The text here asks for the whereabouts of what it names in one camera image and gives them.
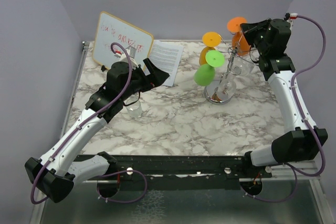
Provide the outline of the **clear wine glass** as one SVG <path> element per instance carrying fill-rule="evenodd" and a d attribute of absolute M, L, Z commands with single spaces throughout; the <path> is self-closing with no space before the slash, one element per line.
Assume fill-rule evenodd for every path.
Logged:
<path fill-rule="evenodd" d="M 223 75 L 215 91 L 214 98 L 221 102 L 228 102 L 236 92 L 235 78 L 249 73 L 249 65 L 243 62 L 232 62 L 228 65 L 227 72 Z"/>

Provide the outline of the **green plastic wine glass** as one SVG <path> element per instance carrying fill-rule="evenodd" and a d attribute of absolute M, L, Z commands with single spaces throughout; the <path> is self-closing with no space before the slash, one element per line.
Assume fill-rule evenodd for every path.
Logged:
<path fill-rule="evenodd" d="M 199 59 L 200 67 L 194 75 L 194 81 L 199 86 L 209 85 L 215 77 L 215 69 L 225 62 L 224 55 L 218 50 L 202 51 Z"/>

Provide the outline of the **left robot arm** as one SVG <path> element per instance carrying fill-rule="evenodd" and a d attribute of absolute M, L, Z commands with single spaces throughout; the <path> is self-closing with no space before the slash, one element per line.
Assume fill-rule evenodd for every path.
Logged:
<path fill-rule="evenodd" d="M 115 62 L 107 72 L 106 82 L 90 97 L 70 130 L 47 153 L 40 158 L 31 157 L 25 163 L 33 187 L 54 203 L 64 200 L 78 183 L 115 175 L 117 161 L 106 152 L 85 161 L 75 159 L 88 141 L 123 109 L 125 100 L 161 86 L 170 76 L 150 59 L 143 62 L 149 74 L 140 66 L 131 69 L 127 62 Z"/>

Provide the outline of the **yellow plastic wine glass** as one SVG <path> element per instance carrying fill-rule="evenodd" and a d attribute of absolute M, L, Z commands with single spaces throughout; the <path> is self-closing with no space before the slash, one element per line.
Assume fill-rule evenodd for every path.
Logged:
<path fill-rule="evenodd" d="M 206 64 L 206 53 L 210 50 L 214 50 L 222 41 L 222 38 L 219 33 L 214 31 L 206 32 L 202 36 L 202 42 L 205 45 L 205 48 L 202 49 L 199 57 L 199 65 Z"/>

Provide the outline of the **orange plastic wine glass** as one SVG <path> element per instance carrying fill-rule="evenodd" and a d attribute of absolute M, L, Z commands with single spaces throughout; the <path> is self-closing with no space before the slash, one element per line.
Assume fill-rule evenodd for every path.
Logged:
<path fill-rule="evenodd" d="M 227 23 L 228 31 L 234 34 L 232 37 L 232 47 L 237 49 L 237 54 L 241 57 L 248 54 L 250 50 L 250 45 L 246 41 L 240 27 L 244 23 L 247 23 L 244 17 L 234 17 Z"/>

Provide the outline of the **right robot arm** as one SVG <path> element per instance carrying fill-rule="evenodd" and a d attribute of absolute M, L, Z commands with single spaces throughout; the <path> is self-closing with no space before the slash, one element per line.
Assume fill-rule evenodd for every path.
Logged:
<path fill-rule="evenodd" d="M 274 92 L 285 124 L 284 135 L 268 147 L 246 153 L 250 159 L 241 164 L 246 177 L 254 177 L 260 166 L 309 161 L 316 157 L 328 134 L 312 119 L 296 80 L 296 69 L 285 50 L 291 25 L 283 19 L 242 23 L 247 43 L 259 53 L 258 67 Z"/>

